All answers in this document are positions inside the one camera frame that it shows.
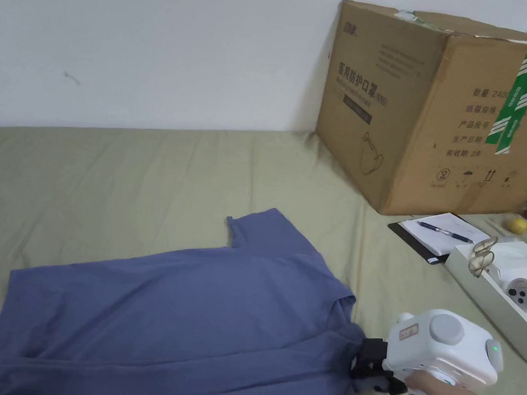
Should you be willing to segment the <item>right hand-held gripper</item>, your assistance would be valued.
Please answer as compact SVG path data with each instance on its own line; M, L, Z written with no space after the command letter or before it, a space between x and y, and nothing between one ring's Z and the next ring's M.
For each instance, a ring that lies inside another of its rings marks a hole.
M364 340L349 377L378 378L373 386L378 393L425 395L405 385L415 371L476 393L497 383L503 371L501 344L486 329L448 310L404 312L387 338Z

